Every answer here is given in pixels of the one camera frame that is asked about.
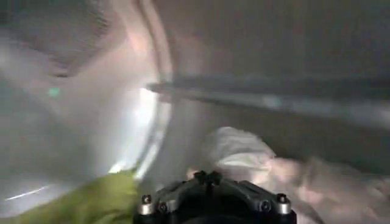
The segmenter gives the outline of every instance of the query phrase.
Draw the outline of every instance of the yellow fabric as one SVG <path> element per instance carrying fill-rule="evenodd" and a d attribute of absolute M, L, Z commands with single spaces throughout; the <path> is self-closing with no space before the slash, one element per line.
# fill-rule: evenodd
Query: yellow fabric
<path fill-rule="evenodd" d="M 138 194 L 133 171 L 110 174 L 11 220 L 16 224 L 132 223 Z"/>

